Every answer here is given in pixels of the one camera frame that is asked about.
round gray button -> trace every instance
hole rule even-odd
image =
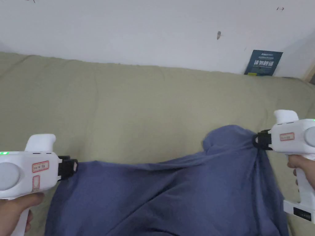
[[[0,191],[14,187],[20,179],[19,167],[13,163],[0,163]]]
[[[308,145],[315,147],[315,126],[310,127],[305,131],[304,139]]]

blue cloth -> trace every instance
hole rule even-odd
[[[283,197],[253,135],[225,126],[179,159],[80,163],[57,188],[45,235],[287,236]]]

red label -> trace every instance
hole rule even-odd
[[[39,188],[40,188],[40,176],[37,175],[37,176],[33,177],[33,189],[32,189],[32,192],[39,191]]]
[[[34,163],[32,165],[32,172],[33,173],[44,171],[44,170],[48,170],[48,169],[49,169],[49,161],[43,161],[43,162],[39,162],[39,163]]]
[[[280,134],[280,141],[294,140],[294,133],[283,133]]]

hand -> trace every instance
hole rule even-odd
[[[289,155],[288,167],[294,168],[293,174],[296,176],[296,168],[301,168],[310,185],[315,189],[315,161],[309,160],[301,155]]]
[[[31,206],[36,206],[43,201],[43,193],[25,195],[14,200],[0,200],[0,236],[10,236],[19,222],[21,213]],[[31,228],[33,214],[28,213],[25,232]]]

white handheld device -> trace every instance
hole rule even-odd
[[[24,152],[0,152],[0,199],[15,199],[55,186],[77,172],[78,161],[53,152],[53,134],[32,135]],[[23,236],[26,209],[11,236]]]
[[[315,119],[299,120],[296,112],[277,110],[277,123],[254,137],[257,148],[299,154],[315,160]],[[301,202],[284,200],[284,211],[315,223],[315,191],[301,169],[296,170]]]

